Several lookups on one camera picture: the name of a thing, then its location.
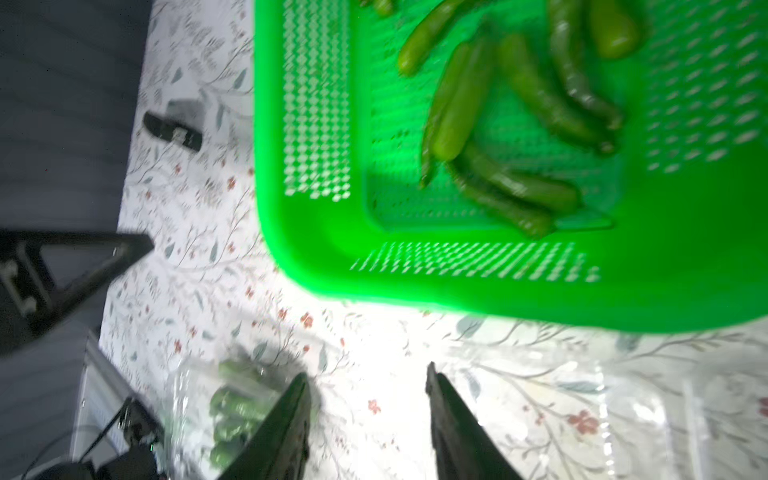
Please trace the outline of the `green plastic basket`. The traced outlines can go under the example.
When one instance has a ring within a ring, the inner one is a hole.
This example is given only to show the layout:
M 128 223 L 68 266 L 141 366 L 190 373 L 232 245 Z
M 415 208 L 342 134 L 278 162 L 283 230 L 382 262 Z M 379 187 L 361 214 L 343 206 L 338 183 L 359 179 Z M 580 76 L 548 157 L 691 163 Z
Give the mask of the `green plastic basket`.
M 767 313 L 767 5 L 640 1 L 645 42 L 591 58 L 627 121 L 610 157 L 571 146 L 503 79 L 476 138 L 497 161 L 577 185 L 585 209 L 532 240 L 464 198 L 420 188 L 419 145 L 455 46 L 483 20 L 544 59 L 546 5 L 461 17 L 414 77 L 397 56 L 433 8 L 380 18 L 355 1 L 254 5 L 254 159 L 266 245 L 297 284 L 344 300 L 643 333 Z

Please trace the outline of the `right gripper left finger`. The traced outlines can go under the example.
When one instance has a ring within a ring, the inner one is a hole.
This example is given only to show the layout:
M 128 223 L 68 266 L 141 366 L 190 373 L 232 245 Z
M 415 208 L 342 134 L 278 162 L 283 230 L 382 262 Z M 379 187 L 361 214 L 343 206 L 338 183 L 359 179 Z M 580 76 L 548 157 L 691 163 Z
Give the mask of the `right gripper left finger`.
M 311 410 L 309 377 L 299 373 L 219 479 L 302 479 L 310 455 Z

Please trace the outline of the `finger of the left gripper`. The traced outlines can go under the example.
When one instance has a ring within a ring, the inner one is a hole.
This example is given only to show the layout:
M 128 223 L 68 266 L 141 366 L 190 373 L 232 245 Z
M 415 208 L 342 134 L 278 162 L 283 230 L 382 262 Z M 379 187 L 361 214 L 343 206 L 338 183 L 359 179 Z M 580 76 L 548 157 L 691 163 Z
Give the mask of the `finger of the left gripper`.
M 45 247 L 110 247 L 113 255 L 59 287 L 43 258 Z M 153 250 L 147 234 L 3 230 L 1 352 L 13 354 L 42 339 Z

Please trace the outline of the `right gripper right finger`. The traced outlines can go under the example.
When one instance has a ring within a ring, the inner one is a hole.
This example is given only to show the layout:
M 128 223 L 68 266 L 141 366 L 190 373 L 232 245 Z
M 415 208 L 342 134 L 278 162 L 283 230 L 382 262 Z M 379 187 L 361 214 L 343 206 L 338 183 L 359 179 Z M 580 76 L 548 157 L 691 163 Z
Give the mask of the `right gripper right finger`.
M 440 480 L 521 479 L 434 362 L 427 367 L 425 391 Z

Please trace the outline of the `clear pepper container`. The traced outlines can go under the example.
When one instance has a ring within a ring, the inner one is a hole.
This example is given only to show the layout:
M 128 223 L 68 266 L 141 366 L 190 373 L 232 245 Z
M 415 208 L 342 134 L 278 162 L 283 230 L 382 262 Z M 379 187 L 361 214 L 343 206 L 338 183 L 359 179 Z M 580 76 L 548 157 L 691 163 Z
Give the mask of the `clear pepper container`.
M 216 479 L 253 438 L 290 378 L 243 357 L 184 360 L 169 379 L 173 479 Z

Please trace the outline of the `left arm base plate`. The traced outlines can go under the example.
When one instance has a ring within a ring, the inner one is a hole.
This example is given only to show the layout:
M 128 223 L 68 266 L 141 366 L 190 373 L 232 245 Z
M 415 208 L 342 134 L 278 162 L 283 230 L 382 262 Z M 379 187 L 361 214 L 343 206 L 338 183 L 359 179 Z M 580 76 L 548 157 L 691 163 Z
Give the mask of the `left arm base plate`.
M 82 453 L 48 467 L 36 457 L 23 479 L 167 479 L 165 430 L 137 398 L 127 398 Z

